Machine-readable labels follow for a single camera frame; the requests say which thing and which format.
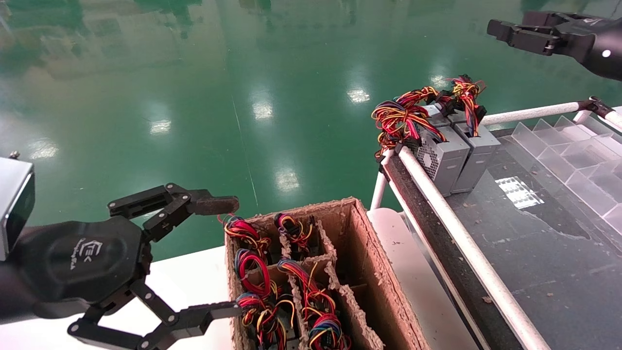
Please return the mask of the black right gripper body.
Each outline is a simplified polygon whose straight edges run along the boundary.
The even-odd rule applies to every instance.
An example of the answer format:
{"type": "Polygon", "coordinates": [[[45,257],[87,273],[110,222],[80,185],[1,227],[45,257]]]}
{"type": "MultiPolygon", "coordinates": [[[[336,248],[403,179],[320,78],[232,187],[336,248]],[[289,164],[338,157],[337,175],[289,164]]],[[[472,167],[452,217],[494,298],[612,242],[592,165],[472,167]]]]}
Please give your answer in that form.
{"type": "Polygon", "coordinates": [[[622,79],[622,19],[579,18],[556,26],[557,54],[574,58],[599,77],[622,79]]]}

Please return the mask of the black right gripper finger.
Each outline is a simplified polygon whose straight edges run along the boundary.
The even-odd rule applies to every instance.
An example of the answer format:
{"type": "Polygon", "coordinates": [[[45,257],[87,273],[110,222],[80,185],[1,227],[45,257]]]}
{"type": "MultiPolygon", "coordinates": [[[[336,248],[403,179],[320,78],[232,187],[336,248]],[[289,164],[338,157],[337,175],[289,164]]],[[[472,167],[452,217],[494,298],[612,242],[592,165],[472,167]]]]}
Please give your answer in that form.
{"type": "Polygon", "coordinates": [[[587,16],[578,13],[558,13],[555,11],[528,11],[523,15],[522,28],[535,29],[540,27],[577,27],[591,29],[591,24],[585,22],[587,16]]]}
{"type": "Polygon", "coordinates": [[[487,34],[509,47],[540,55],[552,55],[560,42],[551,27],[518,25],[497,19],[489,21],[487,34]]]}

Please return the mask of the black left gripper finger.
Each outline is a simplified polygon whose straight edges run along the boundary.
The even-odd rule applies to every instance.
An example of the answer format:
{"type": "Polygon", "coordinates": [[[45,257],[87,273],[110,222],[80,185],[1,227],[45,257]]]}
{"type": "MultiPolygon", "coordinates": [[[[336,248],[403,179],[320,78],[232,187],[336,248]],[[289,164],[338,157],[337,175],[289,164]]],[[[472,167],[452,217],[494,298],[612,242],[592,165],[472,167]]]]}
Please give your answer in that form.
{"type": "Polygon", "coordinates": [[[108,350],[168,350],[179,340],[204,336],[215,320],[242,314],[235,301],[198,304],[174,312],[143,280],[134,281],[116,295],[140,299],[160,319],[158,326],[145,336],[100,326],[106,312],[118,305],[113,302],[90,306],[83,317],[68,327],[68,334],[82,343],[108,350]]]}
{"type": "Polygon", "coordinates": [[[191,215],[221,215],[239,209],[235,196],[213,196],[207,189],[188,190],[169,182],[116,199],[107,205],[109,214],[133,219],[147,213],[154,216],[143,224],[147,241],[158,242],[191,215]]]}

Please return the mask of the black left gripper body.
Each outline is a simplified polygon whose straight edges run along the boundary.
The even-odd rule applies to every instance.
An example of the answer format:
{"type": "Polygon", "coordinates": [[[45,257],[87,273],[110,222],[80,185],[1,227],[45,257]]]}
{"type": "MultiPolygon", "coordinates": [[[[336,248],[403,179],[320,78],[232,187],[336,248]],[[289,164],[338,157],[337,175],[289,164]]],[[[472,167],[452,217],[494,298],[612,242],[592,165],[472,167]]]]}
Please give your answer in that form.
{"type": "Polygon", "coordinates": [[[124,217],[25,228],[0,266],[2,324],[61,319],[91,306],[113,314],[133,299],[153,260],[141,228],[124,217]]]}

